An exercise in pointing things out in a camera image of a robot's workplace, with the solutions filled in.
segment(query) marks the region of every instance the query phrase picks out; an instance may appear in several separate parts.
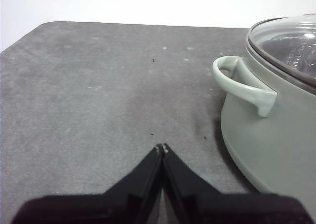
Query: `gray mat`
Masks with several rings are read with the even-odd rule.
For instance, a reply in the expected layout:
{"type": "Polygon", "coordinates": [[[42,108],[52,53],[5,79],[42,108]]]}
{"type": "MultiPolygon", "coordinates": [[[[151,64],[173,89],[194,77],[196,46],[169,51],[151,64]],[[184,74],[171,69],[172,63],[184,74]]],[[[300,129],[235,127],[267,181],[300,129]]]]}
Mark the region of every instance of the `gray mat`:
{"type": "Polygon", "coordinates": [[[210,72],[246,33],[51,22],[2,52],[1,223],[31,198],[106,191],[162,142],[220,191],[254,191],[225,148],[210,72]]]}

